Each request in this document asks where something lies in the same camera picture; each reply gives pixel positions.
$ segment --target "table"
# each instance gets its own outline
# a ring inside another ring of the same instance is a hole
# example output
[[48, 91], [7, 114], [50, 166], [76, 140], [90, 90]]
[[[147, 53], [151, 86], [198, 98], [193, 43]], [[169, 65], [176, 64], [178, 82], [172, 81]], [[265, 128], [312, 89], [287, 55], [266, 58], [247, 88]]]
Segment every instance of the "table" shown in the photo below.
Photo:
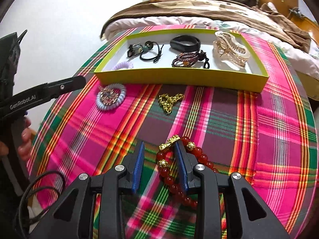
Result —
[[[98, 175], [120, 164], [136, 142], [146, 143], [141, 185], [123, 199], [127, 238], [193, 238], [196, 214], [169, 196], [156, 165], [158, 146], [174, 134], [189, 136], [223, 174], [240, 172], [295, 238], [304, 228], [318, 171], [314, 119], [306, 93], [282, 51], [257, 37], [243, 34], [264, 63], [269, 80], [260, 94], [213, 87], [127, 84], [127, 97], [114, 112], [96, 109], [98, 79], [93, 71], [124, 36], [168, 28], [134, 28], [101, 47], [77, 72], [87, 79], [82, 91], [61, 96], [52, 105], [34, 141], [28, 162], [31, 178], [58, 169], [70, 184], [80, 173]], [[170, 116], [158, 95], [183, 93]], [[171, 173], [176, 175], [172, 156]], [[61, 182], [46, 177], [39, 186]], [[37, 195], [46, 207], [53, 193]], [[95, 213], [97, 237], [99, 198]], [[222, 209], [223, 238], [226, 238]]]

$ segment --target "white quilt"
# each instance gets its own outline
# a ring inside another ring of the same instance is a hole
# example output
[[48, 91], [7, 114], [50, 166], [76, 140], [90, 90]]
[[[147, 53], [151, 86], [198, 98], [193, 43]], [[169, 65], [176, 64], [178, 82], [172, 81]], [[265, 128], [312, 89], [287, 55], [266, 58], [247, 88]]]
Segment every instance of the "white quilt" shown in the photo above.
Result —
[[319, 49], [314, 41], [311, 42], [309, 54], [294, 48], [286, 42], [282, 42], [268, 33], [261, 32], [239, 22], [223, 22], [201, 17], [146, 17], [138, 19], [121, 19], [111, 23], [105, 30], [104, 36], [110, 40], [117, 33], [138, 27], [154, 25], [188, 24], [199, 26], [210, 26], [221, 30], [235, 30], [242, 33], [262, 38], [282, 49], [291, 65], [296, 71], [302, 72], [319, 80]]

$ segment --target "purple spiral hair tie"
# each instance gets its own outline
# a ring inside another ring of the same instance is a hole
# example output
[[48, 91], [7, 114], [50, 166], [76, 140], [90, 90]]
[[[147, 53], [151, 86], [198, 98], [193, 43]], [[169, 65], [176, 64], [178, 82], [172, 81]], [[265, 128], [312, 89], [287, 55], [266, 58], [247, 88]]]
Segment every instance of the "purple spiral hair tie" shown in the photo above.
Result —
[[119, 69], [122, 69], [122, 68], [132, 69], [133, 68], [133, 64], [130, 61], [118, 63], [117, 65], [115, 65], [111, 69], [111, 71], [119, 70]]

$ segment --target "human hand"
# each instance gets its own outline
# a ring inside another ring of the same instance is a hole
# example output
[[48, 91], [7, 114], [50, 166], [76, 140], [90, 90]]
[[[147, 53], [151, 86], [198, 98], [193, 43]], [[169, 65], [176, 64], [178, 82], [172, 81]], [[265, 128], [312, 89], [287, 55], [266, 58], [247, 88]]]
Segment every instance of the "human hand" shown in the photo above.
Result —
[[[22, 145], [18, 147], [17, 153], [21, 157], [23, 161], [27, 161], [30, 159], [31, 156], [31, 148], [32, 148], [32, 141], [31, 141], [31, 129], [29, 126], [31, 125], [31, 121], [26, 118], [26, 126], [21, 134], [22, 138]], [[0, 141], [0, 156], [6, 156], [9, 153], [8, 147]]]

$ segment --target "white floor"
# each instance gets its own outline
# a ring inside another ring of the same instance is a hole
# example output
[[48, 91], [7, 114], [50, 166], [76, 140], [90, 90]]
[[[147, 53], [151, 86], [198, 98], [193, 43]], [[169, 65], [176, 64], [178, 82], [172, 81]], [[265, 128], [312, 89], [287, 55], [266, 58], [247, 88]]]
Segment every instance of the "white floor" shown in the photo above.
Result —
[[[99, 34], [115, 13], [143, 0], [15, 0], [0, 23], [0, 37], [28, 33], [21, 43], [14, 93], [68, 78], [103, 45]], [[29, 110], [38, 130], [53, 101]]]

